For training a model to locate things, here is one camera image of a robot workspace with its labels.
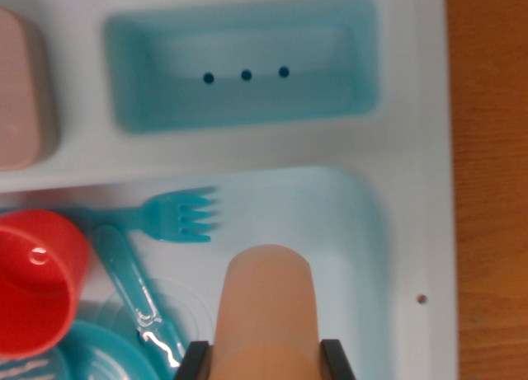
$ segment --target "wooden table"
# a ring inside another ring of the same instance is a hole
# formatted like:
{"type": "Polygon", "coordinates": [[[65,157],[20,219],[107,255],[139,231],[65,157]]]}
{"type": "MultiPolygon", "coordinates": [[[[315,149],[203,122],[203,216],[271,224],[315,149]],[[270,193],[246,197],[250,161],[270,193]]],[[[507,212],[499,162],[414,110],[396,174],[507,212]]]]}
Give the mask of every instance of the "wooden table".
{"type": "Polygon", "coordinates": [[[460,379],[528,379],[528,0],[447,11],[460,379]]]}

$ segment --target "blue plastic fork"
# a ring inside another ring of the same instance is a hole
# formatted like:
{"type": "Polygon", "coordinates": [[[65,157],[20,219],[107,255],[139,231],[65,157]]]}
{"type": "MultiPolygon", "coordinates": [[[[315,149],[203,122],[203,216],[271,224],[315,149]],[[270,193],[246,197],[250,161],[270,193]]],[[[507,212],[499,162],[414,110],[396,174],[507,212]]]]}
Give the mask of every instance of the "blue plastic fork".
{"type": "MultiPolygon", "coordinates": [[[[101,225],[112,225],[124,232],[141,230],[151,238],[164,242],[209,242],[203,234],[210,230],[208,223],[197,222],[211,213],[198,211],[210,201],[199,195],[169,192],[157,195],[141,207],[130,209],[94,210],[83,207],[49,208],[72,221],[86,236],[101,225]]],[[[15,209],[2,209],[6,213],[15,209]]]]}
{"type": "Polygon", "coordinates": [[[161,380],[171,380],[187,343],[158,303],[132,246],[123,232],[112,226],[96,228],[92,246],[123,299],[149,361],[161,380]]]}

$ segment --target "toy kitchen sink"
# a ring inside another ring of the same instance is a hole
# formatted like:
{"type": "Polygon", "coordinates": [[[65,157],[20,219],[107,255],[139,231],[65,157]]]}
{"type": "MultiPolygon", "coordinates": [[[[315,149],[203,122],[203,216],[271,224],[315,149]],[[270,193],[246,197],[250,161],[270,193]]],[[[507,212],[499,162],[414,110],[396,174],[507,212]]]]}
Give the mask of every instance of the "toy kitchen sink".
{"type": "MultiPolygon", "coordinates": [[[[45,38],[59,125],[54,152],[0,174],[2,206],[204,189],[211,242],[130,234],[189,339],[213,342],[231,258],[281,244],[358,379],[457,377],[443,0],[0,6],[45,38]]],[[[78,315],[130,336],[95,256],[78,315]]]]}

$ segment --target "blue plastic plate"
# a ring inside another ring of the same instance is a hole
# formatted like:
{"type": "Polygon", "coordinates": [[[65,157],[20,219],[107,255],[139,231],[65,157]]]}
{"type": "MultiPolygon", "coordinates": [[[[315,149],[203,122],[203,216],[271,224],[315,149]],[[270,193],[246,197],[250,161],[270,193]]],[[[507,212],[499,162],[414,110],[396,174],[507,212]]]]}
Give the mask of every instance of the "blue plastic plate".
{"type": "Polygon", "coordinates": [[[70,380],[68,364],[59,349],[51,349],[28,359],[0,360],[0,378],[6,380],[70,380]]]}
{"type": "Polygon", "coordinates": [[[119,335],[75,321],[59,343],[73,379],[158,380],[148,360],[119,335]]]}

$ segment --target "plastic utensil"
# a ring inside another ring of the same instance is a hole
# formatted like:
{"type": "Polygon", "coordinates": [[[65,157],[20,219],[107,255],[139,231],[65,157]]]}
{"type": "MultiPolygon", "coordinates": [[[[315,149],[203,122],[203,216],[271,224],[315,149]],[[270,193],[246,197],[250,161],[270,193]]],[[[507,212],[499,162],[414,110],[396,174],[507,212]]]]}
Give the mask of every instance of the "plastic utensil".
{"type": "Polygon", "coordinates": [[[150,362],[128,341],[88,322],[75,321],[59,348],[76,379],[159,379],[150,362]]]}
{"type": "Polygon", "coordinates": [[[69,367],[63,353],[53,348],[28,359],[0,361],[0,379],[70,380],[69,367]]]}
{"type": "Polygon", "coordinates": [[[43,209],[0,216],[0,357],[56,345],[73,323],[88,269],[85,237],[43,209]]]}
{"type": "Polygon", "coordinates": [[[125,235],[113,226],[101,226],[93,233],[92,245],[128,308],[159,377],[172,379],[186,346],[156,301],[125,235]]]}
{"type": "Polygon", "coordinates": [[[196,208],[209,205],[208,199],[199,195],[169,192],[154,196],[141,207],[130,209],[92,210],[83,207],[50,208],[75,223],[86,235],[101,225],[113,225],[123,231],[141,230],[151,238],[165,242],[210,242],[201,234],[210,230],[207,223],[195,222],[210,216],[196,208]]]}

